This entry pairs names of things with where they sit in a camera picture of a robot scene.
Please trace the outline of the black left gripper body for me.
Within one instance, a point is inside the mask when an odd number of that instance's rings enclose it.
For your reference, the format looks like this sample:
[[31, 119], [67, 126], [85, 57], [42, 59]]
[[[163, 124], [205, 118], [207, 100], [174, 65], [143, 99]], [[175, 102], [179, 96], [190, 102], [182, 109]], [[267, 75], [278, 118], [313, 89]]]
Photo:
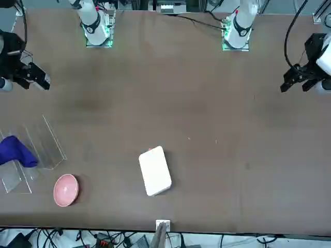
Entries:
[[313, 33], [305, 42], [308, 64], [310, 66], [314, 66], [317, 59], [324, 53], [327, 47], [327, 38], [328, 34], [326, 33]]

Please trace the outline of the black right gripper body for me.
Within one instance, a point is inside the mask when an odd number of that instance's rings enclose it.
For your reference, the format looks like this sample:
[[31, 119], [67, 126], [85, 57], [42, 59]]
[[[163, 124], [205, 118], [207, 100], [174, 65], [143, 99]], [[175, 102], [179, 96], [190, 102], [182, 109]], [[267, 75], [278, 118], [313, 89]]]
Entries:
[[16, 34], [1, 30], [1, 77], [22, 81], [21, 54], [24, 41]]

